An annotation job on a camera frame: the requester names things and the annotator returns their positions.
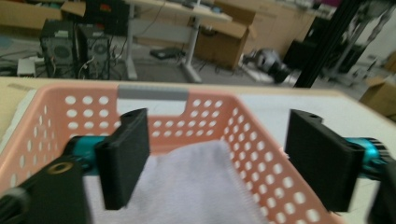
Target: computer tower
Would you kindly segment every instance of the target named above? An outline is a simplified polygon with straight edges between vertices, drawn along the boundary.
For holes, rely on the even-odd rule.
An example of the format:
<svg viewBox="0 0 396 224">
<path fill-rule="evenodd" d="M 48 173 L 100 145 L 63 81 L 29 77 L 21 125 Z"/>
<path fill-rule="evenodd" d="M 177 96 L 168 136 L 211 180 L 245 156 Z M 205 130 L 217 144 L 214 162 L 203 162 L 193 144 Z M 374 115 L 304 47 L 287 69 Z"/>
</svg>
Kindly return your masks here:
<svg viewBox="0 0 396 224">
<path fill-rule="evenodd" d="M 110 79 L 110 42 L 95 25 L 78 26 L 79 78 Z"/>
<path fill-rule="evenodd" d="M 40 35 L 48 77 L 76 78 L 76 41 L 71 21 L 47 20 Z"/>
</svg>

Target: basket hole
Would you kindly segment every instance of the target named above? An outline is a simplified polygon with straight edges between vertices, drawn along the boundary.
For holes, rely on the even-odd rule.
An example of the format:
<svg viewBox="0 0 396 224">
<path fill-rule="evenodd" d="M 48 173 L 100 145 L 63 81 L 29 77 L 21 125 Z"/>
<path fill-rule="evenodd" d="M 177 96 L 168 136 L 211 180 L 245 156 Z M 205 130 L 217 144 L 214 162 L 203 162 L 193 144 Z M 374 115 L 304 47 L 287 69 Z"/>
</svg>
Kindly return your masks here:
<svg viewBox="0 0 396 224">
<path fill-rule="evenodd" d="M 286 189 L 289 189 L 291 187 L 293 187 L 294 183 L 293 183 L 293 179 L 291 179 L 290 176 L 285 177 L 283 179 L 283 187 L 285 187 Z"/>
<path fill-rule="evenodd" d="M 108 103 L 108 97 L 107 97 L 107 96 L 101 96 L 101 97 L 99 98 L 99 104 L 101 104 L 101 105 L 107 105 L 107 103 Z"/>
<path fill-rule="evenodd" d="M 306 217 L 311 222 L 319 222 L 320 221 L 320 215 L 319 215 L 318 211 L 315 210 L 315 209 L 307 210 L 306 211 Z"/>
<path fill-rule="evenodd" d="M 257 167 L 259 169 L 259 172 L 264 172 L 265 171 L 265 164 L 264 162 L 260 162 L 259 166 Z"/>
<path fill-rule="evenodd" d="M 233 118 L 228 119 L 228 125 L 231 126 L 233 124 Z"/>
<path fill-rule="evenodd" d="M 262 207 L 260 210 L 262 211 L 263 216 L 265 216 L 265 217 L 268 216 L 268 209 L 266 207 Z"/>
<path fill-rule="evenodd" d="M 306 224 L 306 221 L 299 219 L 296 221 L 296 224 Z"/>
<path fill-rule="evenodd" d="M 177 131 L 177 132 L 175 133 L 175 136 L 176 136 L 176 137 L 180 137 L 182 134 L 183 134 L 183 132 L 182 132 L 181 130 L 179 130 L 179 131 Z"/>
<path fill-rule="evenodd" d="M 271 161 L 274 158 L 274 155 L 272 154 L 272 152 L 267 152 L 265 153 L 264 158 L 266 161 Z"/>
<path fill-rule="evenodd" d="M 247 132 L 247 131 L 249 131 L 249 130 L 250 130 L 250 124 L 249 124 L 249 123 L 246 123 L 246 124 L 244 125 L 244 131 Z"/>
<path fill-rule="evenodd" d="M 20 167 L 23 168 L 23 166 L 24 166 L 24 156 L 21 155 L 20 156 Z"/>
<path fill-rule="evenodd" d="M 195 106 L 195 107 L 200 105 L 200 104 L 201 104 L 200 100 L 194 100 L 194 102 L 192 103 L 192 105 Z"/>
<path fill-rule="evenodd" d="M 253 194 L 253 200 L 255 203 L 258 203 L 260 201 L 260 195 L 258 193 Z"/>
<path fill-rule="evenodd" d="M 219 116 L 220 112 L 216 110 L 215 112 L 212 113 L 212 118 L 217 118 Z"/>
<path fill-rule="evenodd" d="M 200 130 L 200 131 L 197 132 L 197 136 L 201 136 L 203 133 L 204 133 L 204 131 Z"/>
<path fill-rule="evenodd" d="M 242 179 L 245 179 L 247 177 L 247 173 L 245 171 L 241 171 L 239 175 L 241 176 Z"/>
<path fill-rule="evenodd" d="M 84 96 L 84 98 L 82 98 L 82 103 L 84 103 L 84 105 L 90 105 L 92 101 L 93 99 L 91 96 Z"/>
<path fill-rule="evenodd" d="M 282 188 L 277 188 L 277 189 L 275 189 L 275 196 L 278 199 L 281 199 L 285 196 L 285 191 Z"/>
<path fill-rule="evenodd" d="M 242 123 L 245 120 L 245 116 L 241 115 L 238 118 L 238 123 Z"/>
<path fill-rule="evenodd" d="M 283 167 L 280 163 L 274 165 L 274 174 L 279 175 L 280 173 L 282 173 L 282 171 Z"/>
<path fill-rule="evenodd" d="M 38 128 L 37 128 L 37 127 L 34 127 L 34 128 L 33 128 L 33 136 L 34 136 L 34 137 L 37 137 L 37 135 L 38 135 Z"/>
<path fill-rule="evenodd" d="M 235 151 L 238 150 L 239 149 L 239 143 L 233 144 L 233 149 L 235 149 Z"/>
<path fill-rule="evenodd" d="M 154 122 L 154 127 L 159 128 L 161 126 L 161 124 L 163 124 L 162 122 L 160 122 L 159 120 Z"/>
<path fill-rule="evenodd" d="M 172 120 L 169 120 L 168 122 L 166 122 L 166 127 L 170 128 L 172 127 L 174 124 L 174 122 Z"/>
<path fill-rule="evenodd" d="M 210 121 L 209 127 L 213 128 L 213 127 L 215 127 L 215 125 L 216 125 L 216 122 L 214 120 Z"/>
<path fill-rule="evenodd" d="M 267 187 L 264 185 L 264 184 L 261 184 L 260 186 L 259 186 L 259 193 L 260 194 L 264 194 L 264 193 L 266 193 L 267 192 Z"/>
<path fill-rule="evenodd" d="M 184 126 L 184 124 L 185 124 L 184 120 L 181 120 L 181 121 L 179 121 L 179 122 L 177 123 L 177 127 L 181 128 L 181 127 Z"/>
<path fill-rule="evenodd" d="M 166 131 L 166 132 L 163 134 L 163 136 L 165 136 L 165 137 L 169 137 L 171 134 L 172 134 L 172 132 L 171 132 L 171 131 Z"/>
<path fill-rule="evenodd" d="M 274 198 L 269 198 L 267 200 L 268 207 L 273 208 L 276 206 L 276 200 Z"/>
<path fill-rule="evenodd" d="M 195 121 L 194 120 L 189 122 L 189 127 L 193 127 L 194 125 L 195 125 Z"/>
<path fill-rule="evenodd" d="M 66 98 L 64 98 L 64 101 L 68 104 L 68 105 L 73 105 L 76 103 L 76 97 L 74 96 L 66 96 Z"/>
<path fill-rule="evenodd" d="M 235 109 L 233 110 L 233 115 L 234 115 L 234 116 L 237 115 L 238 112 L 239 112 L 238 108 L 235 108 Z"/>
<path fill-rule="evenodd" d="M 197 117 L 197 115 L 198 115 L 198 111 L 197 110 L 194 110 L 194 111 L 191 112 L 191 117 L 192 118 Z"/>
<path fill-rule="evenodd" d="M 242 161 L 247 157 L 247 154 L 245 152 L 239 153 L 239 160 Z"/>
<path fill-rule="evenodd" d="M 108 127 L 108 122 L 105 122 L 105 121 L 100 122 L 99 127 L 100 127 L 101 129 L 107 128 L 107 127 Z"/>
<path fill-rule="evenodd" d="M 84 115 L 85 118 L 90 118 L 93 115 L 93 111 L 91 109 L 86 109 L 82 114 Z"/>
<path fill-rule="evenodd" d="M 264 148 L 265 148 L 264 142 L 263 142 L 263 141 L 260 141 L 260 142 L 257 144 L 257 149 L 258 149 L 259 151 L 262 151 Z"/>
<path fill-rule="evenodd" d="M 248 170 L 248 171 L 251 170 L 251 162 L 250 161 L 245 163 L 245 169 Z"/>
<path fill-rule="evenodd" d="M 187 135 L 187 136 L 192 136 L 193 133 L 194 133 L 194 132 L 193 132 L 192 130 L 189 130 L 189 131 L 186 132 L 186 135 Z"/>
<path fill-rule="evenodd" d="M 245 150 L 249 151 L 251 149 L 251 144 L 249 142 L 245 143 Z"/>
<path fill-rule="evenodd" d="M 212 101 L 211 100 L 207 100 L 204 103 L 204 107 L 210 107 L 212 105 Z"/>
<path fill-rule="evenodd" d="M 248 190 L 253 189 L 253 184 L 250 181 L 247 182 L 247 189 Z"/>
<path fill-rule="evenodd" d="M 234 165 L 235 165 L 235 168 L 238 169 L 239 167 L 241 167 L 241 162 L 240 161 L 236 161 L 234 163 Z"/>
<path fill-rule="evenodd" d="M 213 134 L 213 132 L 214 132 L 213 130 L 209 130 L 209 131 L 206 132 L 206 135 L 207 135 L 207 136 L 210 136 L 210 135 Z"/>
<path fill-rule="evenodd" d="M 202 120 L 201 122 L 199 122 L 199 126 L 202 128 L 206 125 L 206 121 Z"/>
<path fill-rule="evenodd" d="M 257 154 L 257 152 L 252 152 L 250 158 L 252 161 L 256 161 L 259 158 L 259 154 Z"/>
<path fill-rule="evenodd" d="M 9 180 L 9 185 L 14 188 L 17 185 L 17 175 L 13 174 Z"/>
<path fill-rule="evenodd" d="M 256 132 L 251 133 L 251 134 L 250 134 L 250 140 L 251 140 L 251 141 L 254 141 L 254 140 L 256 140 L 256 139 L 257 139 L 257 133 L 256 133 Z"/>
<path fill-rule="evenodd" d="M 283 213 L 278 213 L 278 214 L 276 214 L 276 220 L 279 223 L 285 223 L 286 222 L 286 217 L 285 217 L 285 215 Z"/>
<path fill-rule="evenodd" d="M 289 215 L 294 214 L 296 212 L 296 208 L 292 203 L 285 203 L 285 212 Z"/>
<path fill-rule="evenodd" d="M 222 101 L 217 101 L 217 102 L 215 103 L 215 108 L 219 108 L 219 107 L 221 107 L 221 106 L 222 106 L 222 104 L 223 104 L 223 102 L 222 102 Z"/>
<path fill-rule="evenodd" d="M 208 115 L 209 115 L 209 111 L 206 110 L 206 111 L 202 112 L 201 117 L 206 118 Z"/>
<path fill-rule="evenodd" d="M 154 133 L 152 133 L 152 136 L 153 136 L 153 137 L 158 137 L 158 136 L 160 136 L 160 132 L 155 131 Z"/>
<path fill-rule="evenodd" d="M 117 121 L 117 122 L 115 122 L 114 123 L 114 128 L 119 128 L 121 126 L 121 122 L 120 121 Z"/>
<path fill-rule="evenodd" d="M 251 180 L 253 180 L 254 182 L 257 182 L 259 180 L 259 178 L 260 178 L 260 176 L 259 176 L 259 173 L 257 173 L 257 172 L 254 172 L 251 175 Z"/>
<path fill-rule="evenodd" d="M 102 117 L 102 118 L 107 117 L 108 116 L 108 110 L 103 109 L 103 110 L 99 111 L 99 116 Z"/>
<path fill-rule="evenodd" d="M 229 137 L 228 137 L 228 141 L 229 142 L 232 142 L 234 140 L 234 137 L 233 137 L 233 134 L 231 134 Z"/>
<path fill-rule="evenodd" d="M 86 123 L 84 124 L 84 128 L 86 128 L 86 129 L 92 129 L 92 128 L 93 128 L 93 122 L 90 122 L 90 121 L 86 122 Z"/>
<path fill-rule="evenodd" d="M 67 110 L 66 115 L 69 118 L 74 118 L 77 115 L 77 110 L 69 109 L 69 110 Z"/>
<path fill-rule="evenodd" d="M 238 126 L 233 126 L 233 132 L 237 133 L 239 131 L 239 127 Z"/>
<path fill-rule="evenodd" d="M 297 204 L 305 203 L 305 195 L 303 193 L 301 193 L 300 191 L 294 193 L 293 198 Z"/>
</svg>

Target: table leg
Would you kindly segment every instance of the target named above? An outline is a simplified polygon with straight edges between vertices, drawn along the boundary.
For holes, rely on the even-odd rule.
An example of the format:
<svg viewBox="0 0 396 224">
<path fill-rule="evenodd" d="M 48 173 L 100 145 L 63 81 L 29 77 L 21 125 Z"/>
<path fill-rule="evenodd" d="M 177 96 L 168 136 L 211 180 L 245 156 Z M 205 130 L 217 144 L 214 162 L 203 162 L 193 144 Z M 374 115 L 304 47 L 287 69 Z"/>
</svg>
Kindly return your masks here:
<svg viewBox="0 0 396 224">
<path fill-rule="evenodd" d="M 195 49 L 195 42 L 197 40 L 198 32 L 199 32 L 199 25 L 200 25 L 200 19 L 195 18 L 195 23 L 192 28 L 191 32 L 191 39 L 190 39 L 190 45 L 189 45 L 189 51 L 186 57 L 186 61 L 181 64 L 181 68 L 183 71 L 186 73 L 186 75 L 189 76 L 192 82 L 195 83 L 202 83 L 201 77 L 198 75 L 198 73 L 195 71 L 195 69 L 191 66 L 191 61 L 192 61 L 192 56 L 194 54 L 194 49 Z"/>
<path fill-rule="evenodd" d="M 128 35 L 127 35 L 127 48 L 126 48 L 126 59 L 125 65 L 128 72 L 128 79 L 136 80 L 137 73 L 134 69 L 134 60 L 132 59 L 132 45 L 134 43 L 133 25 L 132 20 L 134 19 L 134 4 L 129 6 L 129 19 L 128 19 Z"/>
</svg>

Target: white table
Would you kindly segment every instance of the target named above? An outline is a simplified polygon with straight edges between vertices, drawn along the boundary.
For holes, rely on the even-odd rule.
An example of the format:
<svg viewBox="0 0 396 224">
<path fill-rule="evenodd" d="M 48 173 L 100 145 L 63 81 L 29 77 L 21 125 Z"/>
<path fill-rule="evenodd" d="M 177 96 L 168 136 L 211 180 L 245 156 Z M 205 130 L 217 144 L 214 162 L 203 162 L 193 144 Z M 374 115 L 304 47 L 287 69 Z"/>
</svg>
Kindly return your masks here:
<svg viewBox="0 0 396 224">
<path fill-rule="evenodd" d="M 9 126 L 18 103 L 30 89 L 45 84 L 67 80 L 0 78 L 0 136 Z M 338 91 L 313 91 L 255 87 L 225 87 L 187 84 L 129 83 L 156 87 L 199 88 L 229 91 L 238 94 L 247 107 L 257 116 L 262 126 L 275 140 L 285 145 L 290 109 L 300 109 L 324 118 L 323 123 L 344 137 L 373 137 L 383 142 L 396 158 L 396 125 Z M 349 224 L 366 223 L 368 209 L 375 196 L 377 184 L 359 180 L 349 213 L 342 214 Z"/>
<path fill-rule="evenodd" d="M 164 0 L 124 0 L 130 4 L 128 36 L 127 36 L 127 56 L 126 67 L 129 79 L 137 79 L 137 73 L 134 69 L 132 54 L 132 44 L 134 35 L 147 38 L 156 38 L 161 40 L 176 41 L 179 43 L 189 44 L 186 60 L 181 63 L 181 69 L 190 77 L 194 83 L 202 83 L 200 76 L 191 66 L 191 60 L 195 49 L 195 42 L 198 36 L 200 20 L 210 19 L 214 21 L 231 21 L 232 18 L 223 13 L 214 13 L 207 7 L 196 6 L 194 9 L 183 7 L 180 4 L 165 2 Z M 176 26 L 171 24 L 152 23 L 134 18 L 134 6 L 158 8 L 163 11 L 173 11 L 180 14 L 190 15 L 195 18 L 192 28 L 185 26 Z"/>
</svg>

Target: cardboard box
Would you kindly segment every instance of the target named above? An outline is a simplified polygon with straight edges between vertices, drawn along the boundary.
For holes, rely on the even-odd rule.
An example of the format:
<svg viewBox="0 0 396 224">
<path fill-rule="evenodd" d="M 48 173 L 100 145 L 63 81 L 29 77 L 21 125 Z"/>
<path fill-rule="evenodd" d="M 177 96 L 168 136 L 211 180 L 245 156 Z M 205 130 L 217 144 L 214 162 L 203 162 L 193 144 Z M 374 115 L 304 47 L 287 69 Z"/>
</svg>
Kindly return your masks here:
<svg viewBox="0 0 396 224">
<path fill-rule="evenodd" d="M 385 69 L 390 72 L 396 73 L 396 51 L 389 55 L 388 61 L 385 64 Z"/>
<path fill-rule="evenodd" d="M 396 86 L 381 77 L 367 79 L 369 89 L 361 103 L 387 118 L 396 119 Z"/>
<path fill-rule="evenodd" d="M 301 10 L 275 1 L 220 1 L 256 12 L 252 24 L 256 36 L 247 37 L 244 53 L 267 48 L 276 50 L 284 57 L 294 39 L 304 40 L 315 19 L 315 15 L 309 10 Z"/>
<path fill-rule="evenodd" d="M 200 59 L 235 69 L 256 12 L 222 2 L 215 4 L 221 7 L 225 14 L 233 17 L 233 21 L 202 20 L 194 53 Z"/>
<path fill-rule="evenodd" d="M 65 2 L 57 9 L 0 0 L 0 25 L 42 29 L 46 19 L 61 20 L 63 11 L 78 15 L 85 11 L 85 4 Z"/>
</svg>

